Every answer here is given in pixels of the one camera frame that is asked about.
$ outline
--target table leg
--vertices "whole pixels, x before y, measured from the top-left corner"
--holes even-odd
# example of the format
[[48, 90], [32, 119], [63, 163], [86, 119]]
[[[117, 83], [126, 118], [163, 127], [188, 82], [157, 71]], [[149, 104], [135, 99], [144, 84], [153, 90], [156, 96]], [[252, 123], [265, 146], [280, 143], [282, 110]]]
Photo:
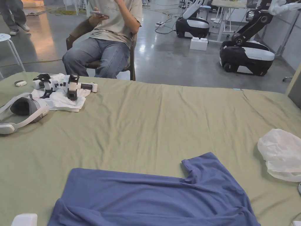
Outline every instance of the table leg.
[[219, 27], [219, 35], [217, 36], [217, 41], [218, 42], [221, 41], [222, 32], [223, 32], [223, 29], [224, 29], [224, 25], [225, 25], [225, 22], [226, 22], [226, 17], [227, 17], [228, 11], [229, 11], [229, 8], [225, 7], [224, 12], [222, 14], [221, 26]]

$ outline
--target headset strap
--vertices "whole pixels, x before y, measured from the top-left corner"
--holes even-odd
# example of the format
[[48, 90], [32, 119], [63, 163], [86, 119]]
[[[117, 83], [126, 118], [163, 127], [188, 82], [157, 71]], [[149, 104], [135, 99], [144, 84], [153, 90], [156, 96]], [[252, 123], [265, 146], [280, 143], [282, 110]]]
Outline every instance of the headset strap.
[[9, 109], [10, 106], [21, 97], [28, 97], [30, 93], [22, 93], [18, 96], [13, 97], [6, 105], [0, 108], [0, 121], [12, 115], [12, 112], [9, 110], [8, 114], [2, 114], [5, 110]]
[[47, 111], [49, 107], [46, 106], [41, 106], [38, 110], [36, 110], [32, 115], [30, 115], [27, 119], [25, 119], [23, 122], [20, 122], [18, 124], [14, 125], [15, 129], [21, 128], [23, 126], [26, 126], [27, 124], [31, 123], [33, 120], [35, 120], [36, 117], [41, 115], [43, 112]]

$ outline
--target vr headset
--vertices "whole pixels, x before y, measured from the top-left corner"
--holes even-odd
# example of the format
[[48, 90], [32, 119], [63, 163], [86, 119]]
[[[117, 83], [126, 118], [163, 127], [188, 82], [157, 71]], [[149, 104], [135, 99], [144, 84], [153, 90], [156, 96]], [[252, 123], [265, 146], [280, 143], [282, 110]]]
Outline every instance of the vr headset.
[[32, 97], [30, 93], [23, 93], [11, 99], [6, 105], [0, 108], [0, 122], [13, 114], [26, 116], [28, 118], [20, 123], [0, 123], [0, 134], [14, 133], [23, 126], [38, 122], [47, 115], [49, 107], [43, 99]]

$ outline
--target person's leg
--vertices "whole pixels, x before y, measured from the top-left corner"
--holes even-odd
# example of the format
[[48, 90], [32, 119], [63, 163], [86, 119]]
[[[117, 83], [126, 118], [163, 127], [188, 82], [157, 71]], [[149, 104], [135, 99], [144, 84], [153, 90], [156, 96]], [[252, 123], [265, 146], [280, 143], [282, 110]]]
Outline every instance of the person's leg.
[[9, 12], [8, 2], [10, 0], [0, 0], [0, 13], [3, 17], [4, 22], [7, 24], [11, 31], [17, 32], [18, 26], [15, 24]]
[[8, 0], [8, 2], [8, 6], [14, 16], [15, 23], [22, 27], [22, 25], [26, 23], [26, 15], [23, 11], [23, 2], [21, 0]]
[[95, 77], [116, 78], [128, 63], [130, 49], [123, 42], [98, 41], [104, 50], [101, 56], [101, 66], [95, 70]]
[[85, 65], [101, 58], [101, 49], [94, 38], [88, 38], [69, 49], [63, 56], [67, 74], [88, 76]]

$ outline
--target small white box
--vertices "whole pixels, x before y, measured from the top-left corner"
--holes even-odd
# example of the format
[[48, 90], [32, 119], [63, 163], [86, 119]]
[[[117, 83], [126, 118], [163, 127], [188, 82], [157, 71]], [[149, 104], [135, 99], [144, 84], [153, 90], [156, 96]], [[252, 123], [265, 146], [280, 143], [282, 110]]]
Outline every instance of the small white box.
[[190, 43], [190, 49], [205, 50], [207, 49], [208, 40], [204, 38], [193, 37]]

